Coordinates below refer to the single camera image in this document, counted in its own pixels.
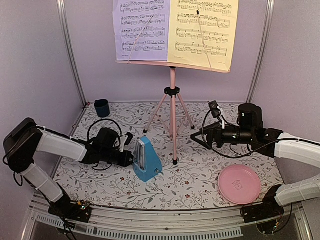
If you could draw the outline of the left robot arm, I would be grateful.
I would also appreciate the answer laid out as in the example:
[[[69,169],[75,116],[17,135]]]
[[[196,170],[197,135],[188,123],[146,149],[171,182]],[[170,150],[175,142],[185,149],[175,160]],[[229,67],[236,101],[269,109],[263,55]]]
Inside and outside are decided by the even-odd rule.
[[[36,190],[41,192],[63,216],[74,213],[74,205],[66,200],[68,195],[34,161],[36,152],[65,157],[85,165],[101,162],[127,167],[133,163],[133,154],[125,149],[133,139],[130,132],[123,134],[108,127],[99,130],[97,136],[86,140],[76,139],[39,126],[32,118],[24,119],[3,140],[5,164],[20,174]]]

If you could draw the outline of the blue metronome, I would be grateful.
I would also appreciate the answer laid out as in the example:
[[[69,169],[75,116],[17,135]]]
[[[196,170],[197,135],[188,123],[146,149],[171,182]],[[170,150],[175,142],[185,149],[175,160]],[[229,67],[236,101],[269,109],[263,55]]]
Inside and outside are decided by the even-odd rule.
[[[162,163],[151,141],[146,136],[138,138],[133,158],[133,171],[136,176],[146,183],[160,174],[162,170]]]

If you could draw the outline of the purple sheet music paper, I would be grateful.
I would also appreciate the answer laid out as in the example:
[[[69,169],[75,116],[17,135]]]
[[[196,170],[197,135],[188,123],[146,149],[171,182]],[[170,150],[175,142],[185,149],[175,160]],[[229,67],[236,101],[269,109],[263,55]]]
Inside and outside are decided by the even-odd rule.
[[[168,60],[169,0],[114,0],[113,29],[118,61]]]

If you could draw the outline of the yellow sheet music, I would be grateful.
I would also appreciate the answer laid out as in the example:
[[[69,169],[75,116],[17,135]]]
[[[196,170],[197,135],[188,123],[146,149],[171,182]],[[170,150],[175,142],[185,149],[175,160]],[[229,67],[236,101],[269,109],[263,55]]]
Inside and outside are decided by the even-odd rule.
[[[228,73],[239,4],[238,0],[172,0],[167,61]]]

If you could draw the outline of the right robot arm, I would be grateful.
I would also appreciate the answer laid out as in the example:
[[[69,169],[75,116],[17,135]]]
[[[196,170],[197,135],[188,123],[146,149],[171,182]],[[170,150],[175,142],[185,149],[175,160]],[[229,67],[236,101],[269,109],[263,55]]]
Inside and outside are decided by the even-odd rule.
[[[205,126],[191,135],[191,139],[208,150],[217,153],[213,148],[222,148],[224,144],[244,144],[251,147],[251,153],[259,153],[270,158],[289,159],[310,166],[320,166],[320,144],[311,140],[292,136],[274,128],[263,127],[262,109],[252,103],[238,107],[237,124],[226,121],[216,101],[209,104],[209,114],[218,121]],[[269,218],[278,210],[295,202],[319,198],[320,177],[314,176],[289,185],[271,187],[259,206],[258,213],[262,218]]]

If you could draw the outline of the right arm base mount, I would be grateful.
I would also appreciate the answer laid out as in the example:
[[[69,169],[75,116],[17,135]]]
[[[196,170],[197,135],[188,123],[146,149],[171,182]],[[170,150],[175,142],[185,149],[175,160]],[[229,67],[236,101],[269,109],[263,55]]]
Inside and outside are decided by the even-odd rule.
[[[240,210],[245,223],[252,223],[281,216],[285,213],[276,201],[266,201],[259,204],[245,205]]]

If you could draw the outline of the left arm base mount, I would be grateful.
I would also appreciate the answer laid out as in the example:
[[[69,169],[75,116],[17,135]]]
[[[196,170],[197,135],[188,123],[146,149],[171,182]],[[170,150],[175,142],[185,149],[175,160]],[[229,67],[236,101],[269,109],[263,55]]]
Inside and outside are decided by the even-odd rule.
[[[63,219],[88,223],[91,218],[92,208],[89,202],[73,201],[67,197],[62,197],[57,202],[50,201],[49,203],[48,212]]]

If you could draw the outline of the pink music stand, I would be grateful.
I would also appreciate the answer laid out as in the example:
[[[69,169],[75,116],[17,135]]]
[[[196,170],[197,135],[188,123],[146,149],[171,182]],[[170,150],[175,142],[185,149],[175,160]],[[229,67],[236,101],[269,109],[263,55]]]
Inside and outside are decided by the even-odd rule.
[[[153,122],[155,117],[158,117],[160,119],[160,116],[158,115],[158,112],[160,110],[160,107],[163,105],[164,101],[167,97],[170,99],[170,122],[169,126],[167,126],[165,123],[163,123],[163,126],[168,128],[169,131],[169,137],[172,138],[173,141],[173,165],[178,164],[178,155],[177,155],[177,117],[176,117],[176,100],[178,100],[184,110],[184,119],[188,120],[190,128],[193,130],[195,128],[195,125],[192,122],[192,119],[188,113],[187,107],[185,105],[185,102],[180,94],[179,87],[176,86],[176,71],[177,68],[185,68],[185,69],[195,69],[195,70],[202,70],[202,71],[210,71],[210,72],[217,72],[217,73],[229,73],[229,70],[218,70],[215,68],[208,68],[208,67],[202,67],[202,66],[192,66],[187,64],[180,64],[180,63],[169,63],[166,61],[151,61],[151,60],[118,60],[117,63],[120,64],[131,64],[131,65],[146,65],[146,66],[161,66],[161,67],[169,67],[170,68],[170,86],[166,87],[164,89],[164,95],[162,96],[160,102],[158,103],[155,111],[153,112],[151,118],[149,119],[149,122],[143,129],[143,133],[146,134],[149,131],[149,128],[151,126],[151,123]]]

